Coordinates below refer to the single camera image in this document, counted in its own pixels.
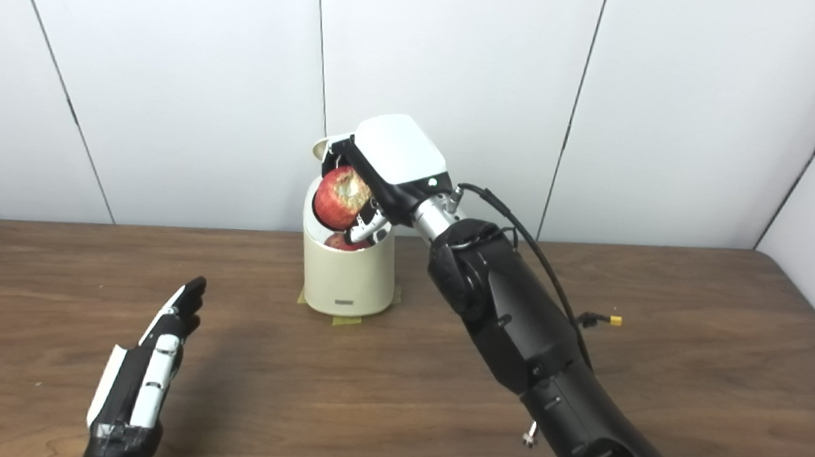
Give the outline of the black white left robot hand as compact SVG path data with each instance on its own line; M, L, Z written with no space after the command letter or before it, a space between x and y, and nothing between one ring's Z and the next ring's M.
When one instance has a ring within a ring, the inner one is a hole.
M179 372L184 344L200 325L207 280L180 286L137 344L115 345L87 412L82 457L153 457L164 434L160 415Z

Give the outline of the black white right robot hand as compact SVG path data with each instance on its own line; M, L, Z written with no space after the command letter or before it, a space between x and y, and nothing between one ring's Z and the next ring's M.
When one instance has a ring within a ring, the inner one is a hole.
M314 156L324 174L348 165L370 188L370 200L341 227L348 244L394 225L433 241L461 219L446 208L454 186L445 156L409 115L366 119L352 133L319 142Z

